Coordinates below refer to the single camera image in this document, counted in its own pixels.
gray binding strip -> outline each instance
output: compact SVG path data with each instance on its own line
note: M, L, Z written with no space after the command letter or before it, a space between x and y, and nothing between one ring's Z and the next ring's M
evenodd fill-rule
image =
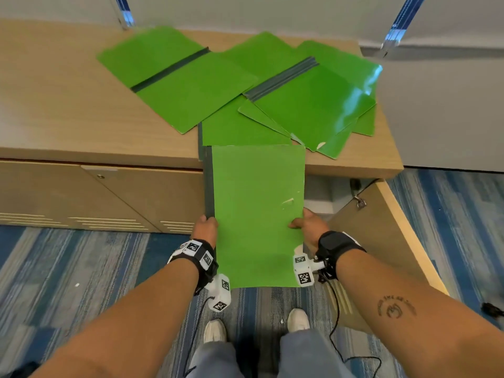
M203 124L200 122L198 123L198 160L200 162L203 162L203 159L205 158L205 152L203 148Z
M250 89L246 93L243 93L243 95L245 95L249 101L255 102L318 65L319 63L315 60L315 57L308 57L287 70L282 71L280 74L264 81L255 88Z
M179 62L176 62L173 65L168 66L166 69L161 70L159 73L156 73L155 75L149 77L145 81L137 83L130 89L132 92L138 93L140 90L152 85L155 82L158 82L159 80L162 80L167 75L173 73L175 70L179 70L182 66L185 66L190 62L193 62L195 59L198 59L199 57L207 53L210 53L210 49L208 47L201 49L194 54L188 55L186 58L183 58Z
M212 162L212 146L203 146L203 180L205 184L205 215L207 218L215 216L214 201L214 166Z

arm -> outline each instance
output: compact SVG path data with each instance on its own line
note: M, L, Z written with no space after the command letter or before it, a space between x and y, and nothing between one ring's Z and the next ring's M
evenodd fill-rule
M217 221L203 216L193 238L215 248ZM198 269L173 260L98 316L34 378L154 377L171 348L198 284Z
M303 229L316 248L327 224L303 211L291 227ZM413 280L361 250L336 264L338 280L369 327L399 360L408 376L500 376L504 336L467 306Z

stack of green folders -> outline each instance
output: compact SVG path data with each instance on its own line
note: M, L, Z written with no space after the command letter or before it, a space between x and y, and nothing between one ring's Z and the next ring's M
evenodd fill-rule
M315 41L292 48L268 32L215 53L169 27L98 60L180 133L201 122L219 272L232 287L297 286L302 236L287 224L303 207L305 148L336 159L351 133L374 134L381 66Z

wrist strap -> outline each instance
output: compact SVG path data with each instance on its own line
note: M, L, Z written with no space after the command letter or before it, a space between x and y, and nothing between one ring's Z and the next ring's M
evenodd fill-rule
M187 259L198 268L199 279L194 295L198 295L217 274L217 257L214 248L208 241L201 239L191 239L182 244L170 256L167 264L173 260Z
M345 232L328 231L318 240L318 250L315 257L324 262L323 275L327 280L337 279L336 263L342 254L351 249L366 250Z

shoe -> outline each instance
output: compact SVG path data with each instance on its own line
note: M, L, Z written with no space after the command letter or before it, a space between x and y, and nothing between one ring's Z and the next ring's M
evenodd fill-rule
M221 320L215 319L210 321L205 327L205 335L203 336L203 343L227 341L226 328Z
M303 309L293 309L290 311L289 317L287 318L287 329L289 330L289 333L309 328L310 322L308 321L308 316Z

